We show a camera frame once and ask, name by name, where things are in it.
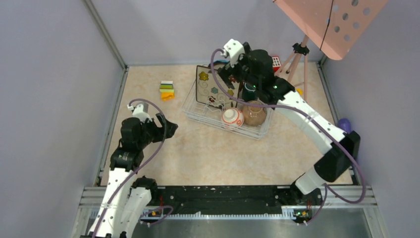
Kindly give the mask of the square floral glass plate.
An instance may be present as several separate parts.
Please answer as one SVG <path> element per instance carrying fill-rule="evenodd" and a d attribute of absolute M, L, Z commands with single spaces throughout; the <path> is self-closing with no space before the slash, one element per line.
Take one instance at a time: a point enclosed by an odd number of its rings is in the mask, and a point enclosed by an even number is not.
<path fill-rule="evenodd" d="M 229 95 L 238 98 L 240 88 L 228 89 L 217 73 L 217 70 L 223 66 L 224 65 L 214 65 L 217 80 Z M 196 67 L 196 101 L 221 109 L 237 107 L 237 102 L 227 97 L 219 88 L 211 74 L 210 67 L 203 65 L 198 65 Z"/>

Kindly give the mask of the dark green mug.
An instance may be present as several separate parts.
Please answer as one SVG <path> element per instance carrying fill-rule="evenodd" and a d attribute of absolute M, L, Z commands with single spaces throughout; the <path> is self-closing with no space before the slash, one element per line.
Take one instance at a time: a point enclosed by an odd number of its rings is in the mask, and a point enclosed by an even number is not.
<path fill-rule="evenodd" d="M 257 100 L 256 87 L 250 83 L 245 83 L 242 89 L 242 99 L 245 102 Z"/>

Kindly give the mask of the orange white patterned bowl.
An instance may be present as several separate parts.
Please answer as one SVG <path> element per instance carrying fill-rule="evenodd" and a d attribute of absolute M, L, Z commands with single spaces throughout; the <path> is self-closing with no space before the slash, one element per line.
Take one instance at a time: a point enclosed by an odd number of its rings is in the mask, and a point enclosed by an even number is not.
<path fill-rule="evenodd" d="M 225 129 L 237 129 L 244 123 L 243 112 L 237 108 L 226 109 L 221 116 L 221 122 Z"/>

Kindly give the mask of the brown speckled bowl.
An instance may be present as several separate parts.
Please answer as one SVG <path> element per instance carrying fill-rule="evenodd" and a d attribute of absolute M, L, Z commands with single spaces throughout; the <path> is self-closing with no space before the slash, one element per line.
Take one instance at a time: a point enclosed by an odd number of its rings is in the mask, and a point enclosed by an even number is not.
<path fill-rule="evenodd" d="M 262 125 L 267 117 L 266 108 L 244 105 L 242 108 L 244 124 L 249 126 Z"/>

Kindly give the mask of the white wire dish rack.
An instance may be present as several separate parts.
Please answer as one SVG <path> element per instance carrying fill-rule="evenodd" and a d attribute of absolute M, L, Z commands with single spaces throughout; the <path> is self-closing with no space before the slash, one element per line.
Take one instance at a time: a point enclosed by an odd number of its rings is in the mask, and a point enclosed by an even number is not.
<path fill-rule="evenodd" d="M 230 131 L 248 138 L 259 140 L 263 138 L 270 129 L 273 111 L 267 110 L 267 116 L 262 125 L 250 126 L 243 124 L 239 128 L 229 129 L 224 126 L 221 117 L 224 108 L 215 108 L 208 103 L 199 103 L 196 101 L 196 82 L 193 81 L 192 86 L 182 104 L 182 112 L 184 112 L 188 119 L 197 121 L 199 123 L 212 126 L 225 131 Z"/>

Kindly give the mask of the teal polka dot plate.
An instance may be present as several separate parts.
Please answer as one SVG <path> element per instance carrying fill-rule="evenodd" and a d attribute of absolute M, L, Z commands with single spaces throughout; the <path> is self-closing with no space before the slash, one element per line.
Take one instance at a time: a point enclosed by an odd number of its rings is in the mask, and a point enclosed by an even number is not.
<path fill-rule="evenodd" d="M 214 65 L 226 65 L 227 63 L 229 63 L 229 61 L 227 61 L 227 60 L 216 60 L 213 64 Z"/>

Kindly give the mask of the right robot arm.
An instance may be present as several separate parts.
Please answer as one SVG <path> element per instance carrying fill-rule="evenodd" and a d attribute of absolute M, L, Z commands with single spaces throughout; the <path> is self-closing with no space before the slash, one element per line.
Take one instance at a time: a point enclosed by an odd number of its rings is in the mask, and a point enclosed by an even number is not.
<path fill-rule="evenodd" d="M 278 112 L 310 138 L 322 157 L 290 186 L 290 197 L 296 204 L 304 204 L 311 192 L 329 182 L 336 181 L 351 165 L 358 167 L 356 156 L 361 138 L 355 132 L 345 132 L 316 112 L 286 79 L 275 75 L 273 60 L 265 50 L 245 51 L 237 60 L 228 61 L 215 69 L 210 63 L 213 77 L 219 76 L 224 84 L 234 89 L 234 82 L 248 83 L 254 89 L 260 108 Z"/>

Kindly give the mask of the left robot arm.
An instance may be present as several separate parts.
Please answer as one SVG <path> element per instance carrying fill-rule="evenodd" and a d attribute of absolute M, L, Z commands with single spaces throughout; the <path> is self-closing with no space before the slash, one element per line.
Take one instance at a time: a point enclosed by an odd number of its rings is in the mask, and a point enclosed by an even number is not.
<path fill-rule="evenodd" d="M 146 215 L 147 205 L 158 201 L 155 179 L 137 177 L 145 165 L 144 149 L 151 143 L 163 146 L 178 125 L 169 122 L 158 111 L 158 126 L 149 114 L 149 103 L 128 104 L 132 116 L 121 123 L 121 138 L 110 157 L 108 184 L 95 221 L 85 235 L 87 238 L 129 238 L 140 218 Z"/>

